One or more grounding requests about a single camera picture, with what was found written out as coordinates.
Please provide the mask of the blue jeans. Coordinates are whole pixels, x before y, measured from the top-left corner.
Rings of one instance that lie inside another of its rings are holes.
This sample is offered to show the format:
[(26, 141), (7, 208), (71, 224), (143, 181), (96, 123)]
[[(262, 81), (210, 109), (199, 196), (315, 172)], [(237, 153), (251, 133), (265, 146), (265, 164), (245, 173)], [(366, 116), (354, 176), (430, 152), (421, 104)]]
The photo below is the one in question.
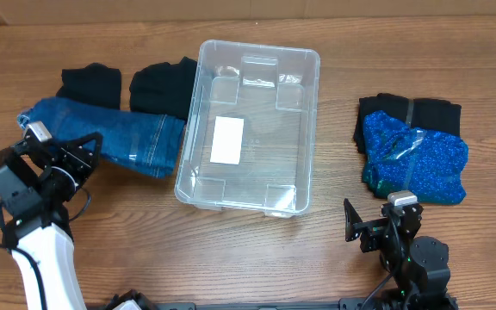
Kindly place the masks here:
[(40, 121), (57, 141), (102, 135), (101, 157), (138, 173), (165, 178), (175, 170), (185, 121), (169, 115), (102, 108), (48, 97), (17, 116), (24, 128)]

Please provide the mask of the blue sparkly garment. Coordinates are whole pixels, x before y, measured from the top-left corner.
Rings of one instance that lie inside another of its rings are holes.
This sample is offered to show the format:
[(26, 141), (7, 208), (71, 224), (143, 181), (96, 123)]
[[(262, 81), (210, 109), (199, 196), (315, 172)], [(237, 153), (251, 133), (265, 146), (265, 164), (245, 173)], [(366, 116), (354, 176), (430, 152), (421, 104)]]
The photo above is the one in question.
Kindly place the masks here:
[(409, 127), (377, 111), (363, 120), (366, 163), (362, 181), (375, 196), (408, 190), (420, 202), (456, 205), (466, 197), (462, 172), (468, 146), (458, 136)]

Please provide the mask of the black cloth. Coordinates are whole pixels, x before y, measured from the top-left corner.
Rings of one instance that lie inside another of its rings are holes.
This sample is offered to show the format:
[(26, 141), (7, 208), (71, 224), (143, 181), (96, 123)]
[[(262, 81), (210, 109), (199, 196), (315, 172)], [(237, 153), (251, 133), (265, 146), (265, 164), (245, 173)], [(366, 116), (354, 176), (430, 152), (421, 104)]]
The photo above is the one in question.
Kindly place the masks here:
[(446, 100), (434, 98), (409, 99), (388, 93), (359, 99), (359, 109), (353, 140), (359, 153), (365, 153), (363, 121), (367, 115), (383, 111), (401, 121), (410, 120), (411, 127), (420, 127), (451, 135), (460, 135), (462, 107)]

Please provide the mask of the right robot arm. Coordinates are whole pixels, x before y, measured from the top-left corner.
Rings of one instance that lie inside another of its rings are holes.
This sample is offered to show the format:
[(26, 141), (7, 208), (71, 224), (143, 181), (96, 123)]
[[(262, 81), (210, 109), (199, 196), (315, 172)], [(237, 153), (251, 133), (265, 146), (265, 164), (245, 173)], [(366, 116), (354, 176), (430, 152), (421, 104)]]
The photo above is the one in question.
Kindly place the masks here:
[(448, 294), (449, 247), (418, 236), (423, 207), (410, 191), (396, 192), (381, 205), (381, 218), (364, 221), (344, 200), (345, 240), (361, 241), (363, 253), (379, 251), (387, 276), (365, 298), (343, 298), (342, 309), (457, 309)]

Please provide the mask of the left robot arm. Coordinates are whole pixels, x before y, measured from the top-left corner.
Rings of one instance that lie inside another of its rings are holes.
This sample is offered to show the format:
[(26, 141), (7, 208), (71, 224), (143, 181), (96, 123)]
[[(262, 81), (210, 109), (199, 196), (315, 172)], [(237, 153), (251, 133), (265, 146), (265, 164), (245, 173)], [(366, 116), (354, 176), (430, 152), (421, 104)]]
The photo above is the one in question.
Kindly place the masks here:
[(65, 204), (98, 165), (102, 136), (56, 142), (28, 132), (0, 151), (0, 248), (19, 266), (30, 309), (84, 309)]

